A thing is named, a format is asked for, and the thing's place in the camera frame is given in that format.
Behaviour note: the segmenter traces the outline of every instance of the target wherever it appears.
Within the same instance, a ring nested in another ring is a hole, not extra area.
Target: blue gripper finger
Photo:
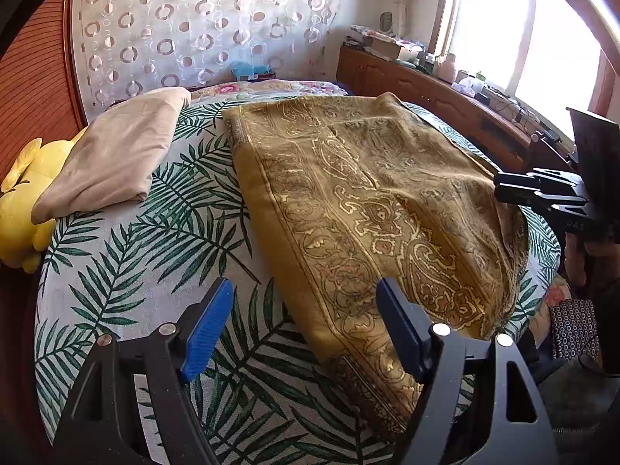
[[[197,375],[205,371],[209,363],[215,343],[233,309],[232,287],[231,282],[222,277],[218,278],[207,292],[204,301],[208,299],[209,294],[213,295],[185,340],[185,361],[181,366],[181,375],[185,382],[193,381]]]

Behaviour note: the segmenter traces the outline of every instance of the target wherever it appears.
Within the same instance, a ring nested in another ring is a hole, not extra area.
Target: window
[[[565,108],[588,110],[601,48],[565,0],[460,0],[449,51],[574,138]]]

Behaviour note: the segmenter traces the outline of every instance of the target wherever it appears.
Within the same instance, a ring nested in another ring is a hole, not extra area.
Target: sheer curtain with circle pattern
[[[162,86],[231,80],[236,62],[311,79],[340,0],[73,0],[79,90],[90,121]]]

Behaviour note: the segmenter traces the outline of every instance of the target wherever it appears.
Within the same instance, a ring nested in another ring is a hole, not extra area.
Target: folded blanket
[[[512,311],[528,247],[487,164],[390,94],[224,112],[241,192],[286,307],[375,432],[396,439],[420,386],[374,294],[386,276],[433,320],[488,338]]]
[[[168,152],[179,112],[190,100],[191,94],[182,87],[155,89],[93,120],[33,206],[32,223],[123,201],[144,201],[151,173]]]

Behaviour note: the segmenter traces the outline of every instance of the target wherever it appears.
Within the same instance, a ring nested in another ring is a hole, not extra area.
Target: metal screw
[[[97,337],[97,344],[99,346],[107,346],[112,342],[112,336],[110,334],[103,334]]]
[[[446,324],[435,324],[433,332],[437,335],[450,335],[450,326]]]
[[[497,337],[495,339],[497,339],[499,345],[503,346],[504,348],[512,346],[513,343],[512,338],[508,334],[497,334]]]
[[[177,326],[175,324],[163,324],[159,327],[159,333],[161,335],[171,335],[177,331]]]

